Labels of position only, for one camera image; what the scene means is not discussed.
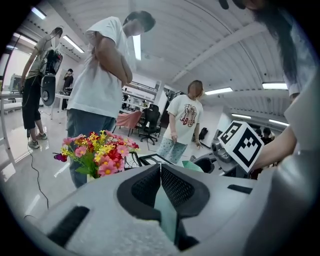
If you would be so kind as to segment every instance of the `equipment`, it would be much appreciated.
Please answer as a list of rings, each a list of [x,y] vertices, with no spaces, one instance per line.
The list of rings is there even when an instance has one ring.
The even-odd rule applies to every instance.
[[[171,164],[106,176],[49,209],[35,224],[43,233],[34,240],[45,235],[65,255],[272,255],[317,197],[318,155],[290,156],[258,180]],[[177,213],[175,246],[154,209],[160,186]]]
[[[56,74],[59,70],[63,56],[57,50],[49,50],[44,58],[44,76],[41,81],[41,98],[46,106],[51,106],[55,101]]]

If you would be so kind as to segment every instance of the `graphic t-shirt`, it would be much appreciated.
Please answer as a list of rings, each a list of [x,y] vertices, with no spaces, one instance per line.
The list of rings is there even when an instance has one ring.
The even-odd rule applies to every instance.
[[[177,142],[189,144],[195,132],[196,125],[200,123],[203,114],[202,104],[198,100],[192,100],[187,95],[175,97],[167,108],[168,113],[175,116],[175,130],[178,136]],[[163,137],[171,138],[170,125]]]

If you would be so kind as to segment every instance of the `jeans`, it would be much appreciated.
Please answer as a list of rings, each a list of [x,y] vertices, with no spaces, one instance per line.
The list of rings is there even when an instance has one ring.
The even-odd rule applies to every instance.
[[[101,130],[112,131],[116,119],[109,116],[90,113],[79,109],[69,109],[67,111],[67,136],[77,137],[80,134],[87,137],[91,132],[99,134]],[[70,174],[74,185],[79,188],[87,183],[87,175],[76,171],[81,165],[73,160],[70,161]]]

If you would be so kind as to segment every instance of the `white t-shirt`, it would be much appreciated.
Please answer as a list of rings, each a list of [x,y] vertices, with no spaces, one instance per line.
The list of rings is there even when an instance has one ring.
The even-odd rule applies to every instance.
[[[200,123],[204,112],[202,104],[198,100],[190,99],[187,95],[179,95],[171,101],[167,111],[175,116],[177,142],[189,144],[196,125]],[[163,137],[172,139],[170,125],[168,125]]]
[[[121,108],[121,81],[113,74],[101,69],[92,53],[96,46],[95,32],[112,39],[117,50],[130,63],[128,39],[117,17],[103,19],[90,27],[85,35],[89,39],[88,57],[81,74],[73,85],[67,109],[77,109],[116,118]]]

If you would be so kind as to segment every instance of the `black shorts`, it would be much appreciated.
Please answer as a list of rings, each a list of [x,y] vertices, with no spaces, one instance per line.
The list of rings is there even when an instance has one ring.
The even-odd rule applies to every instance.
[[[41,80],[41,75],[33,76],[25,80],[22,95],[22,118],[24,128],[27,130],[35,128],[35,121],[41,119],[39,112]]]

